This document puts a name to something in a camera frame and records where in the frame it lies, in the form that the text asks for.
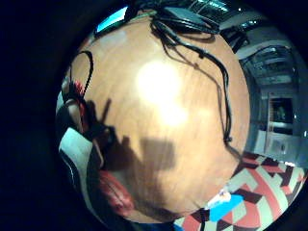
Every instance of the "red object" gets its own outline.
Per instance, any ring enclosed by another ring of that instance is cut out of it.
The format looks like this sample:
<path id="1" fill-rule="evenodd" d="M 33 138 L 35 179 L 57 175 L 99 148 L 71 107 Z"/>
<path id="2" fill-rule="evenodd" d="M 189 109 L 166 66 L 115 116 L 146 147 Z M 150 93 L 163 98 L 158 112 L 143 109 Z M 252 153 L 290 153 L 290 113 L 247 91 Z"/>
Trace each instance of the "red object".
<path id="1" fill-rule="evenodd" d="M 106 170 L 99 171 L 99 189 L 106 196 L 114 212 L 127 217 L 134 210 L 132 197 L 126 189 Z"/>

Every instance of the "wooden table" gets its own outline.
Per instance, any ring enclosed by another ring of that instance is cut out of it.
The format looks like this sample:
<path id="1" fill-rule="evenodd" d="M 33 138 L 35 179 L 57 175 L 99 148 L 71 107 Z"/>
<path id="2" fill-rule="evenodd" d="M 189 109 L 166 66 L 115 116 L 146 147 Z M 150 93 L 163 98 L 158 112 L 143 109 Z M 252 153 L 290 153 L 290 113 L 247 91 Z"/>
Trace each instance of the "wooden table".
<path id="1" fill-rule="evenodd" d="M 237 58 L 221 36 L 182 39 L 208 49 L 226 66 L 233 111 L 231 144 L 242 153 L 249 101 Z M 105 122 L 116 128 L 122 147 L 111 150 L 106 166 L 134 199 L 135 210 L 128 219 L 163 222 L 204 207 L 239 162 L 222 141 L 225 110 L 218 67 L 184 47 L 178 47 L 178 53 L 164 51 L 148 18 L 83 49 L 94 58 L 86 99 L 94 102 L 99 119 L 111 99 Z M 87 58 L 79 56 L 73 78 L 85 83 L 88 71 Z"/>

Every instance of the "dark background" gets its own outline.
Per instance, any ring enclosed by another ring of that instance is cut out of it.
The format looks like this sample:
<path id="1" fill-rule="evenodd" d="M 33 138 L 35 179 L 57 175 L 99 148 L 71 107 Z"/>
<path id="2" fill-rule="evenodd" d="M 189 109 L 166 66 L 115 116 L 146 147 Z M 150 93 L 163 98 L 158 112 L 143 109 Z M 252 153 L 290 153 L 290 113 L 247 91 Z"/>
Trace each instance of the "dark background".
<path id="1" fill-rule="evenodd" d="M 308 61 L 305 1 L 245 1 Z M 121 0 L 1 1 L 0 230 L 104 230 L 66 185 L 54 143 L 61 76 L 86 35 Z M 307 184 L 269 230 L 308 230 Z"/>

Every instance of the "black cable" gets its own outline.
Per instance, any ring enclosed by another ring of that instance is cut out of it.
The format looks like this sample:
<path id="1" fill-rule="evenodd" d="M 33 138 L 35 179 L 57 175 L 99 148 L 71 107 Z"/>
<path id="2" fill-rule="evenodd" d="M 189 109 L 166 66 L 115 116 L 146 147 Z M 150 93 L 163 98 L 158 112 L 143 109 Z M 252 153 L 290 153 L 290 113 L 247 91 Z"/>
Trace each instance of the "black cable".
<path id="1" fill-rule="evenodd" d="M 219 33 L 219 25 L 216 22 L 208 18 L 204 18 L 204 17 L 202 17 L 202 19 L 205 22 L 203 24 L 193 22 L 186 18 L 177 18 L 177 17 L 170 17 L 170 16 L 155 15 L 154 18 L 155 20 L 160 20 L 162 22 L 173 24 L 175 26 L 180 25 L 181 27 L 194 30 L 195 32 L 202 32 L 202 33 L 207 33 L 211 35 L 217 35 Z"/>
<path id="2" fill-rule="evenodd" d="M 200 216 L 201 216 L 201 227 L 199 231 L 204 231 L 205 230 L 205 216 L 204 216 L 204 210 L 200 209 L 199 210 Z"/>
<path id="3" fill-rule="evenodd" d="M 182 45 L 184 47 L 187 47 L 188 49 L 191 49 L 192 51 L 196 52 L 201 59 L 205 57 L 218 66 L 218 68 L 222 73 L 222 78 L 223 78 L 223 91 L 224 91 L 225 110 L 226 110 L 223 141 L 226 144 L 231 142 L 232 138 L 230 137 L 230 133 L 232 128 L 232 112 L 228 95 L 229 75 L 223 63 L 218 58 L 209 53 L 207 50 L 181 40 L 176 35 L 176 33 L 171 28 L 169 28 L 164 22 L 160 21 L 159 18 L 153 17 L 153 20 L 151 21 L 151 28 L 152 30 L 156 30 L 161 35 L 161 38 L 166 45 L 173 47 L 177 45 Z"/>
<path id="4" fill-rule="evenodd" d="M 81 54 L 87 55 L 87 57 L 88 57 L 88 59 L 90 61 L 90 69 L 89 69 L 88 79 L 87 79 L 87 82 L 85 84 L 84 92 L 81 95 L 81 97 L 84 98 L 85 94 L 86 94 L 86 91 L 88 89 L 89 83 L 90 83 L 90 79 L 92 77 L 93 70 L 94 70 L 94 62 L 93 62 L 93 55 L 92 55 L 92 53 L 89 50 L 84 50 L 84 51 L 81 51 L 81 52 L 77 53 L 77 55 L 74 57 L 74 59 L 76 59 L 76 57 L 81 55 Z M 72 66 L 70 66 L 69 78 L 70 78 L 70 81 L 71 81 L 72 80 Z"/>

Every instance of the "patterned rug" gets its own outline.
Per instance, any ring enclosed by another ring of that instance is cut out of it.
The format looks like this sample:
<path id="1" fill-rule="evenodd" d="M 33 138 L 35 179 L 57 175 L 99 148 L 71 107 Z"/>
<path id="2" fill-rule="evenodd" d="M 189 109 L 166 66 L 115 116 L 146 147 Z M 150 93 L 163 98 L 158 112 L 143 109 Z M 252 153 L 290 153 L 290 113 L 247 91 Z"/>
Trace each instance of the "patterned rug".
<path id="1" fill-rule="evenodd" d="M 205 230 L 254 231 L 264 230 L 282 215 L 295 200 L 307 178 L 307 170 L 290 167 L 271 158 L 244 153 L 229 181 L 231 193 L 240 194 L 244 201 L 218 222 L 206 221 Z M 176 230 L 197 231 L 200 213 L 174 222 Z"/>

